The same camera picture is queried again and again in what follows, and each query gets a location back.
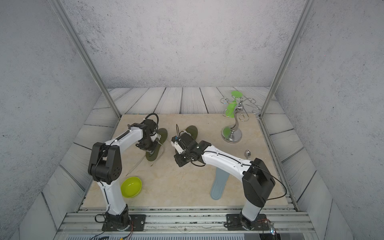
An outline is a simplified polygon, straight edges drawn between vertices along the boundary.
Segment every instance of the vent grille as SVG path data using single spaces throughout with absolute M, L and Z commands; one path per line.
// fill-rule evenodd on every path
M 97 234 L 68 235 L 66 240 L 89 240 Z M 127 234 L 101 234 L 92 240 L 109 237 L 119 240 Z M 244 240 L 244 234 L 133 234 L 131 240 Z

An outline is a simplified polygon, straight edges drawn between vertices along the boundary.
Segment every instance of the wooden floorboard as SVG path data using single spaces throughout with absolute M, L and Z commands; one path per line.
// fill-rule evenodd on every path
M 271 135 L 271 140 L 275 146 L 280 161 L 284 161 L 303 148 L 303 144 L 301 143 L 295 130 Z
M 268 109 L 265 113 L 270 114 L 285 114 L 283 108 L 281 107 L 278 101 L 271 101 L 269 103 Z
M 153 113 L 164 93 L 165 88 L 149 88 L 141 98 L 128 110 L 127 114 Z
M 113 88 L 109 91 L 109 94 L 111 95 L 112 99 L 116 101 L 119 97 L 121 97 L 124 93 L 128 92 L 130 88 Z M 107 100 L 105 99 L 104 95 L 101 94 L 99 99 L 97 100 L 95 106 L 93 109 L 96 108 L 109 108 L 110 105 L 108 104 Z
M 328 227 L 325 240 L 353 240 L 353 234 L 346 220 L 341 214 L 336 202 L 332 201 L 331 213 L 329 215 Z
M 268 91 L 265 87 L 235 87 L 241 92 L 245 98 L 253 98 L 256 100 L 256 105 L 262 107 Z
M 298 199 L 313 177 L 316 168 L 305 148 L 285 160 L 282 165 L 293 194 Z
M 183 88 L 181 113 L 208 113 L 200 88 Z
M 55 236 L 55 223 L 41 193 L 37 195 L 17 233 L 19 234 L 17 238 L 11 240 L 53 239 Z
M 332 196 L 321 176 L 316 172 L 298 200 L 301 211 L 308 212 L 313 227 L 319 239 L 324 239 L 331 211 Z
M 166 88 L 155 113 L 177 114 L 180 113 L 181 94 L 183 88 Z
M 92 149 L 93 144 L 96 142 L 110 140 L 112 132 L 112 127 L 83 125 L 73 142 Z
M 60 165 L 86 189 L 92 179 L 88 174 L 89 158 L 91 150 L 72 144 L 60 162 Z
M 115 127 L 118 121 L 117 116 L 112 108 L 98 108 L 93 109 L 85 120 L 86 125 Z
M 229 101 L 233 101 L 232 92 L 236 91 L 234 87 L 217 87 L 223 97 L 228 98 Z
M 216 87 L 202 87 L 200 90 L 208 113 L 222 113 L 226 109 L 227 105 L 220 102 L 223 95 Z
M 148 88 L 133 88 L 117 99 L 115 104 L 121 114 L 126 114 L 147 90 Z
M 58 167 L 43 189 L 56 228 L 59 228 L 67 212 L 74 212 L 84 190 L 61 167 Z
M 271 135 L 293 129 L 293 125 L 285 114 L 265 114 L 263 120 Z

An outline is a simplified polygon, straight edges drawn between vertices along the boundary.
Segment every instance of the green bowl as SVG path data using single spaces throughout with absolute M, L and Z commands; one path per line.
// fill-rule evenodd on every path
M 132 198 L 137 196 L 141 191 L 141 180 L 138 177 L 127 178 L 121 185 L 121 194 L 123 197 Z

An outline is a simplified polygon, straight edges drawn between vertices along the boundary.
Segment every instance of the black cable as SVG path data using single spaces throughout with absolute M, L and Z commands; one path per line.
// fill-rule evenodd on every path
M 260 217 L 260 214 L 257 214 L 257 216 L 260 218 L 260 222 L 262 223 L 262 229 L 263 229 L 263 239 L 265 239 L 264 238 L 264 226 L 263 226 L 263 220 L 262 220 L 262 217 Z
M 103 158 L 103 155 L 105 152 L 107 152 L 109 150 L 109 148 L 112 146 L 112 143 L 114 143 L 115 141 L 111 142 L 111 144 L 107 145 L 106 149 L 104 150 L 104 152 L 101 153 L 101 156 L 99 157 L 97 163 L 96 163 L 96 166 L 95 166 L 95 169 L 97 168 L 97 165 L 99 165 L 99 162 L 100 160 Z
M 285 185 L 284 185 L 279 179 L 277 179 L 275 176 L 273 176 L 273 175 L 270 174 L 269 172 L 265 171 L 264 169 L 261 169 L 260 167 L 256 167 L 256 166 L 253 166 L 253 165 L 243 164 L 243 163 L 237 161 L 236 159 L 234 159 L 233 157 L 230 157 L 230 156 L 225 155 L 225 154 L 221 154 L 221 153 L 219 153 L 219 152 L 214 152 L 214 151 L 204 151 L 204 152 L 212 152 L 212 153 L 216 153 L 216 154 L 218 154 L 218 155 L 222 155 L 222 156 L 225 156 L 225 157 L 229 157 L 230 159 L 235 160 L 236 162 L 240 163 L 241 165 L 249 166 L 249 167 L 254 167 L 254 168 L 260 169 L 261 171 L 267 173 L 269 176 L 271 176 L 271 177 L 273 177 L 274 179 L 276 179 L 276 180 L 277 180 L 277 181 L 284 187 L 284 192 L 285 192 L 285 193 L 284 193 L 284 195 L 282 195 L 282 196 L 280 196 L 280 197 L 274 197 L 274 198 L 271 198 L 271 199 L 267 199 L 267 201 L 268 201 L 268 200 L 272 200 L 272 199 L 279 199 L 279 198 L 282 198 L 282 197 L 284 197 L 285 195 L 287 195 L 287 188 L 285 187 Z
M 205 166 L 205 163 L 204 163 L 204 165 L 196 165 L 196 164 L 193 163 L 193 161 L 191 161 L 191 163 L 192 163 L 193 165 L 195 165 L 196 167 L 204 167 L 204 166 Z
M 103 186 L 103 190 L 104 190 L 104 194 L 105 194 L 105 200 L 107 200 L 107 204 L 108 204 L 108 209 L 105 211 L 105 213 L 107 213 L 109 211 L 109 201 L 108 201 L 108 198 L 107 198 L 107 192 L 105 191 L 105 187 L 104 187 L 104 184 L 102 182 L 99 181 L 99 183 Z
M 176 123 L 176 132 L 177 132 L 177 136 L 180 137 L 179 126 L 177 125 L 177 123 Z
M 156 114 L 156 113 L 150 113 L 148 114 L 145 119 L 149 118 L 150 116 L 152 115 L 155 115 L 156 116 L 156 125 L 155 125 L 155 130 L 153 131 L 153 133 L 150 134 L 150 136 L 154 136 L 156 133 L 157 133 L 157 129 L 159 128 L 159 116 Z
M 224 223 L 224 227 L 225 228 L 229 228 L 229 227 L 240 227 L 240 226 L 242 226 L 241 224 L 236 224 L 236 225 L 230 225 L 230 226 L 228 226 L 228 223 Z
M 96 219 L 97 216 L 103 216 L 103 217 L 104 217 L 104 220 L 101 221 L 101 222 L 97 221 L 97 219 Z M 105 222 L 105 214 L 96 214 L 96 216 L 95 216 L 95 222 L 97 222 L 97 223 L 104 223 L 104 222 Z
M 102 233 L 100 233 L 100 234 L 98 234 L 98 235 L 96 235 L 96 236 L 94 236 L 94 237 L 92 237 L 92 238 L 90 238 L 89 240 L 92 240 L 92 239 L 94 239 L 95 237 L 100 236 L 100 235 L 103 234 L 103 233 L 105 233 L 105 231 L 102 232 Z M 99 238 L 98 240 L 102 240 L 102 239 L 109 239 L 109 237 L 102 237 L 102 238 Z

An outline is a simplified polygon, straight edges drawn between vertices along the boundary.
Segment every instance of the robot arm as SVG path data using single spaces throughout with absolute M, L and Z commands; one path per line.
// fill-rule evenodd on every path
M 157 133 L 157 123 L 148 119 L 149 114 L 141 123 L 128 125 L 126 132 L 116 138 L 97 142 L 92 147 L 88 173 L 100 186 L 107 205 L 105 222 L 109 230 L 124 230 L 129 227 L 128 206 L 121 195 L 118 178 L 122 171 L 121 154 L 132 144 L 144 151 L 155 151 L 156 140 L 160 138 Z
M 240 213 L 240 219 L 243 227 L 251 230 L 259 211 L 275 186 L 275 181 L 264 162 L 258 158 L 249 161 L 232 156 L 205 141 L 197 143 L 186 132 L 173 137 L 171 143 L 178 152 L 174 157 L 179 167 L 188 162 L 199 161 L 218 167 L 243 182 L 247 200 Z

